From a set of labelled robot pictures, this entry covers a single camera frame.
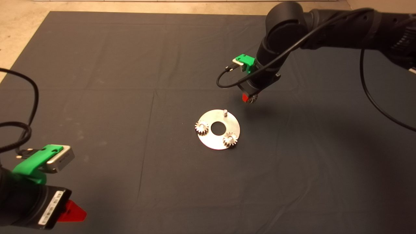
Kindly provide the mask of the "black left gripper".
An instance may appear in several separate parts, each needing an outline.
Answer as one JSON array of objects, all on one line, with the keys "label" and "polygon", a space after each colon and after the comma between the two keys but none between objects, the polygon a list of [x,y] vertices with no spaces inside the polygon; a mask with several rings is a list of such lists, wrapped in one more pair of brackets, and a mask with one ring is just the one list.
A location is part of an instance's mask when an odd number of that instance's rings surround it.
[{"label": "black left gripper", "polygon": [[41,197],[40,210],[36,213],[39,229],[50,230],[57,222],[83,222],[87,212],[74,201],[69,200],[72,190],[63,187],[45,186]]}]

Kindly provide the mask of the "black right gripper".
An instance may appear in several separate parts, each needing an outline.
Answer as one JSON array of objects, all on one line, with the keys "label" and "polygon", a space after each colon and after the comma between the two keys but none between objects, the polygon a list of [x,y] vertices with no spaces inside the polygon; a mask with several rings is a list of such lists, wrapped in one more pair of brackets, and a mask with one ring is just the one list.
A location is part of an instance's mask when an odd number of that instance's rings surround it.
[{"label": "black right gripper", "polygon": [[280,77],[279,73],[266,73],[238,84],[237,87],[242,91],[242,101],[248,102],[249,99],[256,99],[262,90],[278,81]]}]

